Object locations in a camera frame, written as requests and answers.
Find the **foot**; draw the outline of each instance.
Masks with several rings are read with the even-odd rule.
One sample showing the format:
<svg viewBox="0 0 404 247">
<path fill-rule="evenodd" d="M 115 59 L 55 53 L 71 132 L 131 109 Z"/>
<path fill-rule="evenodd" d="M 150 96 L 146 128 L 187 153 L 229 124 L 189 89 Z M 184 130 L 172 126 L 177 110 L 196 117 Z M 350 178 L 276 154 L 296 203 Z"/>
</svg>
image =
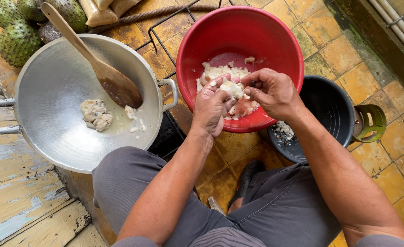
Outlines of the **foot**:
<svg viewBox="0 0 404 247">
<path fill-rule="evenodd" d="M 243 200 L 244 193 L 248 189 L 252 177 L 254 177 L 255 174 L 262 171 L 265 171 L 264 164 L 259 160 L 252 160 L 246 165 L 246 167 L 244 168 L 244 170 L 240 175 L 240 181 L 238 184 L 237 191 L 235 192 L 234 196 L 232 197 L 231 201 L 228 204 L 229 209 L 235 210 L 241 207 L 241 201 Z"/>
</svg>

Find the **gray pants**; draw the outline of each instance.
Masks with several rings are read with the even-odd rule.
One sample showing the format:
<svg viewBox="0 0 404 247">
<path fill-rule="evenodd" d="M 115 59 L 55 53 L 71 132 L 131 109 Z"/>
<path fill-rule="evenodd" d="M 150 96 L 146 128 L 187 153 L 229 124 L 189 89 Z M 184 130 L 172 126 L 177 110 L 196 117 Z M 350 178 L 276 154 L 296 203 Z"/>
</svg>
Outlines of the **gray pants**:
<svg viewBox="0 0 404 247">
<path fill-rule="evenodd" d="M 118 234 L 141 193 L 166 165 L 147 151 L 123 147 L 92 171 L 94 204 Z M 325 204 L 309 166 L 298 163 L 256 174 L 242 207 L 226 217 L 189 196 L 165 247 L 186 247 L 215 228 L 234 227 L 268 247 L 326 247 L 341 226 Z"/>
</svg>

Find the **black bucket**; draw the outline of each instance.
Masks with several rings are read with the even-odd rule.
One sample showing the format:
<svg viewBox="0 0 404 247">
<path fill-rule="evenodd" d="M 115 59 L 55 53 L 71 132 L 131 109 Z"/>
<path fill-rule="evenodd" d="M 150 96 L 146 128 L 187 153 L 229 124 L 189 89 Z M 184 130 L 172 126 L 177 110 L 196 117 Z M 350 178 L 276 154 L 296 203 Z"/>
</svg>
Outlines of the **black bucket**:
<svg viewBox="0 0 404 247">
<path fill-rule="evenodd" d="M 354 129 L 353 106 L 347 94 L 327 78 L 306 75 L 299 96 L 328 132 L 347 148 Z M 293 163 L 306 160 L 298 139 L 284 144 L 282 138 L 277 139 L 275 127 L 268 127 L 266 131 L 272 145 L 284 158 Z"/>
</svg>

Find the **man's right hand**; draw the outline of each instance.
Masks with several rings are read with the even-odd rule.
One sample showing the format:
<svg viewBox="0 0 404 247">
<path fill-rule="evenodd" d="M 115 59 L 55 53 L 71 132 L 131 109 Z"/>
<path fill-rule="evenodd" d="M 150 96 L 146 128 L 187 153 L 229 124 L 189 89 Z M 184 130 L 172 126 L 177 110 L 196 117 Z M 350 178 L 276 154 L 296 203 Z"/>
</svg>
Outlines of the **man's right hand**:
<svg viewBox="0 0 404 247">
<path fill-rule="evenodd" d="M 293 122 L 309 114 L 292 80 L 286 74 L 264 68 L 242 78 L 246 86 L 255 81 L 257 88 L 247 87 L 244 93 L 257 101 L 272 118 Z"/>
</svg>

